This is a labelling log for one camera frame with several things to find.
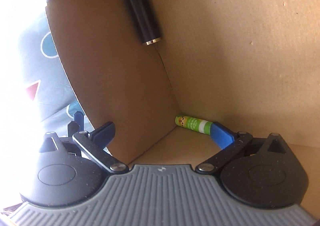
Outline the black cylinder tube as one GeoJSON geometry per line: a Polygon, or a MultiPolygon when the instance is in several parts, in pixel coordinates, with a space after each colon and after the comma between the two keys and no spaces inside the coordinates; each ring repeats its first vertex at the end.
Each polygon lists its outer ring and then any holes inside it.
{"type": "Polygon", "coordinates": [[[124,0],[131,19],[144,45],[152,45],[161,40],[161,29],[149,0],[124,0]]]}

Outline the blue patterned bed sheet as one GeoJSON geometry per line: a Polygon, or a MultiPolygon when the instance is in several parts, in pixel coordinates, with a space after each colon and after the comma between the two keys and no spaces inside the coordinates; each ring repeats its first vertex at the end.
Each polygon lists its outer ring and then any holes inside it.
{"type": "Polygon", "coordinates": [[[67,125],[83,109],[62,67],[44,13],[23,30],[18,42],[30,97],[29,128],[38,137],[51,131],[67,136],[67,125]]]}

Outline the brown cardboard box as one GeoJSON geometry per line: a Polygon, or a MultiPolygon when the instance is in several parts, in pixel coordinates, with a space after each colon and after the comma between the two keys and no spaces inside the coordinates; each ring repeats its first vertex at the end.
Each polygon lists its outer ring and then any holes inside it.
{"type": "Polygon", "coordinates": [[[161,40],[141,43],[124,0],[48,0],[71,86],[94,127],[116,125],[125,163],[197,163],[217,146],[187,114],[277,132],[319,162],[319,0],[149,0],[161,40]]]}

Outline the green glue stick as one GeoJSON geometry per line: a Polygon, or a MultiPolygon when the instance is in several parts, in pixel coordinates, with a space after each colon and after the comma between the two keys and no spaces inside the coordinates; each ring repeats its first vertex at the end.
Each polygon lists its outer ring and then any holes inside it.
{"type": "Polygon", "coordinates": [[[194,118],[187,115],[177,115],[175,117],[175,124],[191,131],[210,135],[210,127],[213,123],[204,119],[194,118]]]}

